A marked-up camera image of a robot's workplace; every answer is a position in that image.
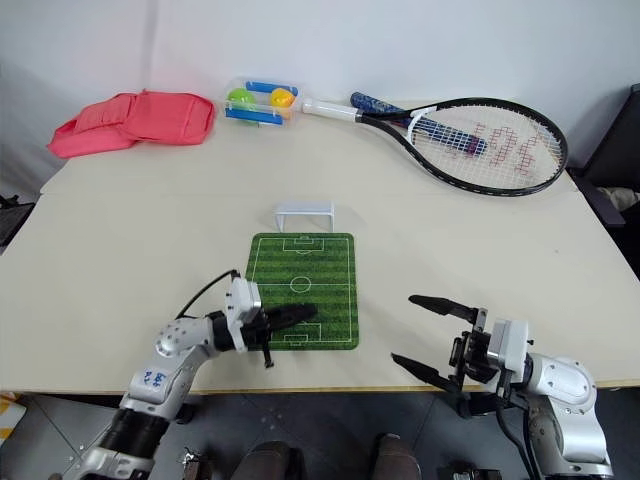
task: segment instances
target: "gray floor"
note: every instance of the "gray floor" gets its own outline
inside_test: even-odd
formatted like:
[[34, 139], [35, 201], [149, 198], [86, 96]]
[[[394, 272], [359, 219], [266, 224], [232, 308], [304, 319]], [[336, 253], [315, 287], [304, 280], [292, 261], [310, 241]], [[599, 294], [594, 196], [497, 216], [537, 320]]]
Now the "gray floor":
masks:
[[[182, 479], [184, 447], [214, 460], [214, 478], [228, 478], [245, 452], [275, 439], [303, 449], [311, 480], [363, 479], [380, 432], [413, 444], [425, 480], [451, 460], [500, 469], [505, 479], [526, 477], [493, 416], [460, 419], [438, 395], [218, 395], [191, 401], [199, 404], [197, 416], [171, 425], [156, 454], [154, 480]], [[110, 408], [44, 395], [24, 397], [24, 403], [27, 415], [0, 449], [2, 480], [46, 479], [56, 472], [73, 478], [79, 456], [113, 415]], [[640, 478], [640, 390], [600, 392], [597, 411], [616, 478]], [[518, 412], [508, 412], [507, 419], [519, 430]]]

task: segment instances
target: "table surface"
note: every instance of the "table surface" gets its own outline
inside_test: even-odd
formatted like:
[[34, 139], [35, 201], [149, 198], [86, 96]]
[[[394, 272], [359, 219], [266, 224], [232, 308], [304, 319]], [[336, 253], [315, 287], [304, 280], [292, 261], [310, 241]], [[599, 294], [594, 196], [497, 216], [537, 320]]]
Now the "table surface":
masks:
[[[640, 285], [564, 174], [522, 198], [479, 196], [424, 172], [384, 134], [303, 116], [291, 129], [219, 119], [203, 145], [140, 144], [70, 160], [0, 256], [0, 389], [122, 392], [153, 339], [202, 285], [243, 271], [282, 201], [331, 200], [355, 237], [360, 345], [225, 353], [193, 390], [425, 388], [390, 352], [450, 372], [462, 320], [407, 301], [443, 296], [526, 320], [532, 351], [640, 384]], [[320, 231], [294, 217], [287, 231]], [[222, 305], [224, 289], [192, 313]]]

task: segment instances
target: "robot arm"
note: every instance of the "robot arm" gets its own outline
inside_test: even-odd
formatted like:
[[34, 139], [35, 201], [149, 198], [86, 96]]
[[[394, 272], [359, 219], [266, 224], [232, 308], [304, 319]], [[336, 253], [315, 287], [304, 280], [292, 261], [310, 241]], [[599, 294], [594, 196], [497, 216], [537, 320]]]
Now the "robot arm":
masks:
[[537, 476], [539, 470], [545, 477], [613, 477], [604, 433], [595, 415], [596, 386], [580, 362], [527, 353], [527, 344], [533, 342], [528, 340], [526, 322], [498, 321], [493, 333], [488, 333], [485, 309], [419, 295], [409, 300], [441, 315], [467, 320], [472, 329], [454, 340], [449, 364], [455, 373], [449, 378], [392, 354], [396, 363], [456, 395], [462, 403], [467, 402], [462, 386], [469, 376], [494, 394], [494, 410], [505, 405], [526, 409], [528, 451], [534, 457], [528, 460], [538, 467], [531, 469], [531, 476]]
[[268, 344], [271, 333], [317, 313], [311, 304], [264, 310], [257, 285], [235, 271], [228, 273], [232, 283], [224, 312], [200, 318], [180, 315], [160, 331], [148, 361], [133, 375], [111, 427], [99, 446], [87, 451], [75, 478], [147, 479], [160, 439], [177, 416], [204, 362], [220, 352], [261, 347], [265, 367], [272, 367]]

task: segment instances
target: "pink cloth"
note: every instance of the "pink cloth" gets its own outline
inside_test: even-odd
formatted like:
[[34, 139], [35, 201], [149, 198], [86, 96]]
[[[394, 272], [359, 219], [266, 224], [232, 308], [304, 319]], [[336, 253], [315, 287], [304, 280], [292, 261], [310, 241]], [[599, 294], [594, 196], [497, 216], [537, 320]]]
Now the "pink cloth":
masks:
[[61, 158], [129, 148], [137, 141], [170, 145], [202, 143], [215, 109], [189, 93], [121, 93], [85, 107], [54, 132], [49, 150]]

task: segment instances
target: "soccer field mat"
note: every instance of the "soccer field mat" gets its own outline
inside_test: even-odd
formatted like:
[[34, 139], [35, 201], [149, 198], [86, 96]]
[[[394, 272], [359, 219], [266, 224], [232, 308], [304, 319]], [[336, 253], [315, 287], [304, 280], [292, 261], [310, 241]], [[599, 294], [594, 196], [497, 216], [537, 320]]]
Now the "soccer field mat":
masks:
[[274, 332], [274, 350], [348, 350], [358, 345], [353, 236], [348, 233], [258, 233], [246, 278], [265, 308], [314, 303], [318, 314]]

